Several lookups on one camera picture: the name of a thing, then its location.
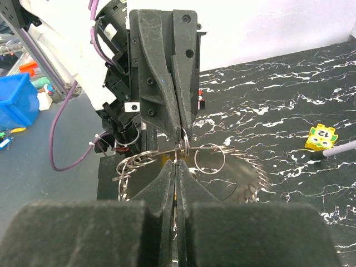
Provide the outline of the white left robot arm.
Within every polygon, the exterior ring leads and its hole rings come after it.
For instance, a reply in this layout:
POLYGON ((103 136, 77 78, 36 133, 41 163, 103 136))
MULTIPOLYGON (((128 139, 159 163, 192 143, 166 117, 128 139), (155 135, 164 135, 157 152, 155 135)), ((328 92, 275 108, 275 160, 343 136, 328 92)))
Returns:
POLYGON ((131 1, 2 1, 1 16, 38 43, 76 81, 123 147, 137 142, 135 116, 190 150, 198 110, 197 12, 131 1))

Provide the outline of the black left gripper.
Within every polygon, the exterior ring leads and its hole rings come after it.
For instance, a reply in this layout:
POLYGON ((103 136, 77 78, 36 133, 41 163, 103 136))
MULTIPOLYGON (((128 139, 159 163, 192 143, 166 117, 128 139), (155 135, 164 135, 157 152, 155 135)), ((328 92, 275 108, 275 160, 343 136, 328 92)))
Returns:
POLYGON ((174 143, 192 137, 198 111, 200 39, 193 10, 128 14, 129 77, 141 118, 174 143))

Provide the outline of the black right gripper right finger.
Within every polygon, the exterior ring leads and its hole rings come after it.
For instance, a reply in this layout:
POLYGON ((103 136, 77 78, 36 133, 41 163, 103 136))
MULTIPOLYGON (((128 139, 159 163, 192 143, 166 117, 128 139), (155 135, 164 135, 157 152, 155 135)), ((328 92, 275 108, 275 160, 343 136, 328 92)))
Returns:
POLYGON ((219 201, 176 165, 180 266, 341 266, 326 223, 306 204, 219 201))

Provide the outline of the metal key ring disc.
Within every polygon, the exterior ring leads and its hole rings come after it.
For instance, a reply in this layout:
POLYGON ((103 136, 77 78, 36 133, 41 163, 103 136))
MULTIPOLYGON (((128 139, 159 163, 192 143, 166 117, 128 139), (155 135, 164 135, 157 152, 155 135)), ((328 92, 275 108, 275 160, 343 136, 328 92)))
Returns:
POLYGON ((257 156, 230 145, 206 143, 190 146, 188 140, 167 151, 148 150, 123 159, 116 167, 118 200, 128 201, 128 181, 133 172, 155 162, 161 171, 164 156, 177 165, 182 160, 188 174, 218 199, 250 203, 258 201, 258 193, 271 187, 263 164, 257 156))

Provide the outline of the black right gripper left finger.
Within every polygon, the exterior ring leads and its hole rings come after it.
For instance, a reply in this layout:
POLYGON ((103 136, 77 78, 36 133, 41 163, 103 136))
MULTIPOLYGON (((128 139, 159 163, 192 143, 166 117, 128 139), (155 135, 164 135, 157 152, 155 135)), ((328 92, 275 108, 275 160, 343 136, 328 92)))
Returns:
POLYGON ((2 266, 170 266, 176 168, 130 201, 32 202, 1 241, 2 266))

